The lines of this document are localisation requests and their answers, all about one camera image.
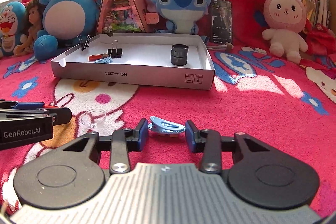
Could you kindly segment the light blue hair clip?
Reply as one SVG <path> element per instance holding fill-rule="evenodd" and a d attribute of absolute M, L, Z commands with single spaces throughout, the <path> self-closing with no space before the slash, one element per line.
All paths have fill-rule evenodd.
<path fill-rule="evenodd" d="M 148 129 L 157 134 L 169 136 L 181 134 L 186 130 L 185 126 L 182 124 L 167 121 L 155 116 L 150 117 Z"/>
<path fill-rule="evenodd" d="M 99 64 L 111 64 L 112 62 L 113 60 L 112 60 L 112 57 L 110 56 L 95 60 L 95 63 L 99 63 Z"/>

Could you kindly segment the red orange cylinder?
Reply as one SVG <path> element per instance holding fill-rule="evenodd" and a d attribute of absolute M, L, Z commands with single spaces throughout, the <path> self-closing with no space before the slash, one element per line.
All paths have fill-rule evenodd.
<path fill-rule="evenodd" d="M 96 61 L 96 60 L 100 60 L 103 58 L 103 54 L 98 54 L 98 55 L 89 55 L 88 56 L 88 61 Z"/>

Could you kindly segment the black binder clip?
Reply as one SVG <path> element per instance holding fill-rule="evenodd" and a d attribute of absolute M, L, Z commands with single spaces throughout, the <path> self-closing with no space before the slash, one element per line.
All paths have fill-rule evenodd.
<path fill-rule="evenodd" d="M 84 51 L 85 49 L 89 47 L 90 38 L 91 38 L 90 35 L 87 35 L 87 36 L 78 35 L 77 36 L 77 39 L 80 43 L 80 47 L 82 51 Z"/>
<path fill-rule="evenodd" d="M 118 46 L 118 40 L 112 41 L 111 48 L 108 48 L 107 54 L 112 59 L 121 58 L 123 51 L 122 48 Z"/>

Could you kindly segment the black round container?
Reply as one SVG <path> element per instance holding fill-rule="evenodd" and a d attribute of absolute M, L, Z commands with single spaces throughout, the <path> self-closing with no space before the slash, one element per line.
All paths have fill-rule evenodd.
<path fill-rule="evenodd" d="M 187 64 L 187 54 L 189 47 L 184 44 L 174 44 L 171 47 L 171 63 L 177 66 Z"/>

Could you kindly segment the white cardboard box tray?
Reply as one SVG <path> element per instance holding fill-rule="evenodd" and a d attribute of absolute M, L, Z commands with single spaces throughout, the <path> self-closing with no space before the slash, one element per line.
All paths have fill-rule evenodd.
<path fill-rule="evenodd" d="M 118 40 L 121 58 L 111 64 L 88 61 L 89 55 L 107 53 L 112 41 Z M 171 47 L 189 47 L 187 64 L 171 63 Z M 164 33 L 116 33 L 97 35 L 84 51 L 76 45 L 51 60 L 55 77 L 122 84 L 209 90 L 215 68 L 200 36 Z"/>

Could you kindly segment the black binder clip on rim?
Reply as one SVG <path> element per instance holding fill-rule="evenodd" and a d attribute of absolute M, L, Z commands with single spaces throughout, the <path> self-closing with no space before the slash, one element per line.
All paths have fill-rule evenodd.
<path fill-rule="evenodd" d="M 87 35 L 87 36 L 78 35 L 77 36 L 77 39 L 80 43 L 80 47 L 82 51 L 84 51 L 85 49 L 89 47 L 90 38 L 91 38 L 90 35 Z"/>

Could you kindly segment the Doraemon plush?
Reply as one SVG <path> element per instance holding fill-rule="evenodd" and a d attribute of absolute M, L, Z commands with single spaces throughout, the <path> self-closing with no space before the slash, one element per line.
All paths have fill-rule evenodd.
<path fill-rule="evenodd" d="M 12 56 L 14 48 L 27 39 L 23 33 L 25 13 L 25 6 L 17 1 L 8 3 L 1 10 L 1 58 Z"/>

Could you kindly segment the red cartoon blanket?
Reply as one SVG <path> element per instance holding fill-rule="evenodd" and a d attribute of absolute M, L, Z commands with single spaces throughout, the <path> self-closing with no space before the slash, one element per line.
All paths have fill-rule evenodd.
<path fill-rule="evenodd" d="M 174 89 L 57 79 L 50 63 L 32 57 L 1 61 L 1 98 L 44 102 L 72 111 L 69 124 L 56 126 L 51 140 L 1 152 L 1 201 L 8 211 L 20 204 L 13 178 L 24 163 L 87 132 L 87 111 L 103 110 L 101 133 L 133 127 L 152 115 L 223 135 L 242 131 L 310 164 L 321 186 L 313 209 L 335 211 L 335 103 L 322 91 L 335 88 L 335 57 L 303 60 L 296 65 L 275 59 L 261 33 L 265 0 L 232 3 L 234 49 L 211 55 L 216 69 L 210 90 Z"/>

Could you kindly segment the brown haired doll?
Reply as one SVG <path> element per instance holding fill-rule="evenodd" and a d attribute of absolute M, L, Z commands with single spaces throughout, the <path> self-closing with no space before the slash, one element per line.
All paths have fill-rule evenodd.
<path fill-rule="evenodd" d="M 33 53 L 34 42 L 37 33 L 43 29 L 42 18 L 45 6 L 39 0 L 31 0 L 26 7 L 25 13 L 25 34 L 23 43 L 14 48 L 14 56 L 22 56 Z"/>

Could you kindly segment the blue round mouse plush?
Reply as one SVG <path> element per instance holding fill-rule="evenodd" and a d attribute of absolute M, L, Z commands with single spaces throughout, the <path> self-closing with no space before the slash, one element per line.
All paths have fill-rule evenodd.
<path fill-rule="evenodd" d="M 34 57 L 48 60 L 85 41 L 98 23 L 102 0 L 39 0 L 45 7 L 43 29 L 34 42 Z"/>

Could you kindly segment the black smartphone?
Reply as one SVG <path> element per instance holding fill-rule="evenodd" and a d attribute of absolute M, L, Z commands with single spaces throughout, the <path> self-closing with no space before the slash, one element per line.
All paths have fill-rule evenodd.
<path fill-rule="evenodd" d="M 232 5 L 226 0 L 212 0 L 210 5 L 211 40 L 214 43 L 232 43 Z"/>

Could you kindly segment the pink triangular diorama box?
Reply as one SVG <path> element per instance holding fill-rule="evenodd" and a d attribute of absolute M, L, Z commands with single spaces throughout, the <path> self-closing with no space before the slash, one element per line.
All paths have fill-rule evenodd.
<path fill-rule="evenodd" d="M 97 34 L 153 32 L 144 0 L 102 0 Z"/>

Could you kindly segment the blue Stitch plush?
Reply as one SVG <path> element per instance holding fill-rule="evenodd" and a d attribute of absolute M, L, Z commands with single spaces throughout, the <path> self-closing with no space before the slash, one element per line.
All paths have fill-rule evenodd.
<path fill-rule="evenodd" d="M 212 0 L 145 0 L 148 12 L 165 18 L 166 28 L 160 33 L 198 34 L 197 21 L 209 13 Z"/>

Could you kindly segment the pink bunny plush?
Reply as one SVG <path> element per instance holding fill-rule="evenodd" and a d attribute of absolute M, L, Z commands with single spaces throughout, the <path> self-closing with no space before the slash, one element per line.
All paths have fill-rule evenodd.
<path fill-rule="evenodd" d="M 306 24 L 302 0 L 266 0 L 264 18 L 269 28 L 262 32 L 262 37 L 270 43 L 270 53 L 299 64 L 300 53 L 308 50 L 307 43 L 299 35 Z"/>

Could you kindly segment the red crumpled cloth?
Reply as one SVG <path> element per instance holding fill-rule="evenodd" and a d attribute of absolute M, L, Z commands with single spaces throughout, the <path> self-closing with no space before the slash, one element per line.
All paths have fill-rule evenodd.
<path fill-rule="evenodd" d="M 308 50 L 302 57 L 325 67 L 335 68 L 335 34 L 320 23 L 315 26 L 306 20 L 303 38 Z"/>

